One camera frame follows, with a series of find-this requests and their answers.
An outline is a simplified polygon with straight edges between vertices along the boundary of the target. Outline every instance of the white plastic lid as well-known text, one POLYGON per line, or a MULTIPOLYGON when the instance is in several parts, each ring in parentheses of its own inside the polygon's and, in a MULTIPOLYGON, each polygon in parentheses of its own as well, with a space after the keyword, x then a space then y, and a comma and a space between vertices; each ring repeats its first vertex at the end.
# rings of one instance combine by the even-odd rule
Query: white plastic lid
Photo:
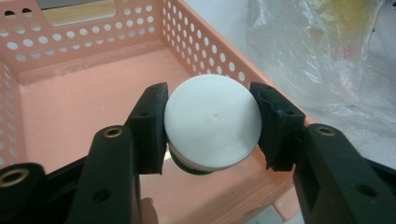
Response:
POLYGON ((177 87, 164 115, 171 151, 187 167, 214 172, 246 158, 259 142, 262 118, 250 92, 220 75, 177 87))

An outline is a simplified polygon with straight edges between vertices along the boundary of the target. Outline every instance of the white cylindrical object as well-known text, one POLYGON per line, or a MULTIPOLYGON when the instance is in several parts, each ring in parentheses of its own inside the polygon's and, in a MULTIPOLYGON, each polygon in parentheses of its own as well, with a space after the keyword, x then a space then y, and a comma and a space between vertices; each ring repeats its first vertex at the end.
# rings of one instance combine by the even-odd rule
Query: white cylindrical object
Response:
POLYGON ((246 158, 257 145, 262 118, 250 92, 220 75, 192 77, 165 108, 170 149, 190 169, 215 172, 246 158))

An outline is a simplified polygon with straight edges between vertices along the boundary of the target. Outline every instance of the brass insert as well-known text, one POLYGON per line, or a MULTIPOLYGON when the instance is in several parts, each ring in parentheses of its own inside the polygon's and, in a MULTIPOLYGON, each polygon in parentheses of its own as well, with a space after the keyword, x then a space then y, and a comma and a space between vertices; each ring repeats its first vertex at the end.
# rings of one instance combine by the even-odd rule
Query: brass insert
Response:
POLYGON ((0 176, 0 188, 7 188, 20 183, 29 175, 29 170, 18 168, 0 176))

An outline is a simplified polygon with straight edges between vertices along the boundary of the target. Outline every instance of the mounting hole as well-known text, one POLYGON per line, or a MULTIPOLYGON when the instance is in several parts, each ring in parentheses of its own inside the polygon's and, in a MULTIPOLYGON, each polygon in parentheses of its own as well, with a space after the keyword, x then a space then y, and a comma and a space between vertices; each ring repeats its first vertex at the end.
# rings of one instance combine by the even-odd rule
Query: mounting hole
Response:
POLYGON ((104 203, 110 198, 111 192, 109 189, 99 189, 92 195, 94 203, 104 203))
POLYGON ((327 136, 335 136, 335 132, 326 127, 317 127, 317 132, 327 136))
POLYGON ((105 131, 104 136, 106 138, 115 138, 122 134, 121 128, 111 128, 105 131))
POLYGON ((29 175, 29 170, 19 168, 11 170, 0 176, 0 188, 7 188, 20 183, 29 175))
POLYGON ((366 196, 369 196, 369 197, 372 197, 372 198, 374 198, 376 196, 375 190, 373 188, 367 186, 367 185, 357 184, 357 185, 355 185, 355 189, 358 192, 360 192, 360 193, 362 193, 362 194, 364 194, 366 196))

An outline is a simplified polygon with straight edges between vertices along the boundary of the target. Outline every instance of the pink plastic basket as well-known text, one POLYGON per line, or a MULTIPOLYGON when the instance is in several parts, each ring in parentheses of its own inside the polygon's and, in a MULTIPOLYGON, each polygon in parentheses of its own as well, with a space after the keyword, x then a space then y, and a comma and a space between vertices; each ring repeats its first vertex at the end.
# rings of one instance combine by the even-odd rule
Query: pink plastic basket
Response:
MULTIPOLYGON (((272 85, 183 1, 115 3, 112 18, 54 27, 36 1, 0 0, 0 168, 33 161, 51 172, 87 155, 93 135, 123 123, 155 83, 172 92, 214 73, 272 85)), ((160 223, 235 223, 268 204, 285 219, 299 210, 291 174, 265 170, 257 148, 207 176, 167 158, 163 175, 142 176, 141 187, 160 223)))

